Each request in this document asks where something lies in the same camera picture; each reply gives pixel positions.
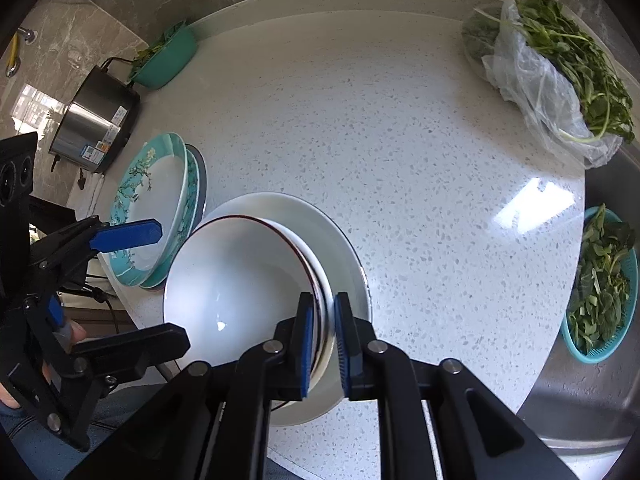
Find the white bowl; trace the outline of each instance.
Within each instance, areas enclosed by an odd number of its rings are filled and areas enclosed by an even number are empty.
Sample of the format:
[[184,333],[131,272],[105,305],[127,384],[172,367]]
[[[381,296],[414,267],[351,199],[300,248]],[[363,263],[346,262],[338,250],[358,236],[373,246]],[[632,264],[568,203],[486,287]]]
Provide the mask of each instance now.
[[[284,193],[249,193],[219,205],[205,216],[203,223],[229,214],[268,218],[297,233],[318,257],[332,291],[348,293],[353,315],[372,320],[369,285],[358,255],[340,228],[317,207]],[[335,407],[343,397],[338,352],[334,346],[329,366],[309,396],[271,413],[271,425],[293,426],[314,420]]]
[[[321,291],[304,256],[266,222],[225,216],[201,225],[164,288],[164,321],[184,327],[191,343],[178,365],[235,361],[296,315],[301,292],[311,292],[318,308]],[[313,348],[316,338],[314,330]]]
[[310,386],[310,389],[312,389],[316,384],[318,384],[318,381],[324,374],[329,364],[329,357],[331,357],[331,352],[334,349],[334,294],[331,291],[329,279],[327,278],[318,257],[314,254],[311,248],[309,248],[305,241],[291,229],[284,227],[284,225],[279,224],[276,221],[267,220],[265,218],[262,218],[261,220],[267,222],[271,227],[285,235],[300,250],[320,283],[322,291],[321,299],[324,300],[324,308],[321,308],[320,310],[321,342],[319,352],[318,355],[316,355],[314,367],[312,369]]

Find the green leafy vegetable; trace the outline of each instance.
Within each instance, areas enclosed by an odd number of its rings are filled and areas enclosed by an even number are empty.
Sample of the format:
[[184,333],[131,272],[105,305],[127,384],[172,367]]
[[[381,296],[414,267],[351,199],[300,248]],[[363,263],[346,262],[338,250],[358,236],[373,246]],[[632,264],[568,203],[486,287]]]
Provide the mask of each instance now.
[[485,6],[482,14],[474,12],[462,24],[462,41],[465,52],[482,66],[482,56],[494,53],[495,38],[500,33],[500,5]]
[[184,22],[176,23],[173,27],[164,31],[160,38],[153,42],[148,48],[139,50],[136,57],[131,62],[131,72],[129,73],[129,79],[133,79],[142,67],[153,57],[160,52],[168,41],[174,36],[180,28],[184,26]]
[[516,0],[520,30],[527,44],[546,57],[572,84],[580,99],[580,111],[595,142],[605,133],[631,142],[632,100],[610,60],[591,36],[562,14],[557,0]]
[[613,337],[623,324],[622,307],[629,299],[629,278],[620,261],[634,246],[636,236],[628,223],[605,223],[604,216],[602,204],[584,227],[574,288],[566,308],[571,339],[583,354]]

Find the person's hand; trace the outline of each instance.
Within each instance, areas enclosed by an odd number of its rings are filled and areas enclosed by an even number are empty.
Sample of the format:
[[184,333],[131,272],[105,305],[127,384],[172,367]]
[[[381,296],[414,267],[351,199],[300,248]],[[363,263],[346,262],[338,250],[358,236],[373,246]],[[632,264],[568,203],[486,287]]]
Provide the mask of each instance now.
[[[72,320],[68,320],[69,325],[71,325],[71,344],[76,344],[82,339],[86,338],[86,330],[82,328],[78,323]],[[47,382],[51,381],[51,374],[49,373],[49,367],[46,364],[42,365],[42,374],[44,375]],[[9,394],[9,392],[5,389],[2,384],[0,384],[0,402],[2,402],[5,406],[9,408],[13,408],[14,410],[20,408],[20,404]]]

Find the terrazzo countertop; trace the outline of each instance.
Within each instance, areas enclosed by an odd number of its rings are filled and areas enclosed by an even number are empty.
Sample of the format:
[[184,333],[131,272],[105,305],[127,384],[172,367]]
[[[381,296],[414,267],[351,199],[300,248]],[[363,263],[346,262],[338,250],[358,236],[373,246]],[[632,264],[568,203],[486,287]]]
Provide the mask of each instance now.
[[[482,0],[393,0],[411,12],[300,1],[252,23],[270,0],[249,0],[194,26],[195,57],[144,99],[96,212],[108,219],[146,140],[178,132],[207,161],[206,212],[259,190],[317,205],[360,256],[379,338],[418,360],[460,359],[517,410],[569,297],[582,170],[545,152],[468,66],[459,20]],[[119,289],[139,326],[162,322],[161,293]],[[375,403],[343,401],[271,428],[270,457],[304,478],[378,478],[377,424]]]

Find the person's leg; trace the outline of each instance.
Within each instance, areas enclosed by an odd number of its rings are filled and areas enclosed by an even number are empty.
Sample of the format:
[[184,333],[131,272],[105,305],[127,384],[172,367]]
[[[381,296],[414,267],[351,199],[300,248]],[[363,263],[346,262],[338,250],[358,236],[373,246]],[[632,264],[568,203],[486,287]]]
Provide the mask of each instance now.
[[[99,446],[161,387],[162,384],[132,386],[101,399],[88,430],[91,450]],[[26,416],[24,410],[11,410],[0,403],[0,424],[38,480],[63,480],[86,456],[86,453],[76,451],[52,436],[32,417]],[[300,480],[269,459],[266,461],[264,478]]]

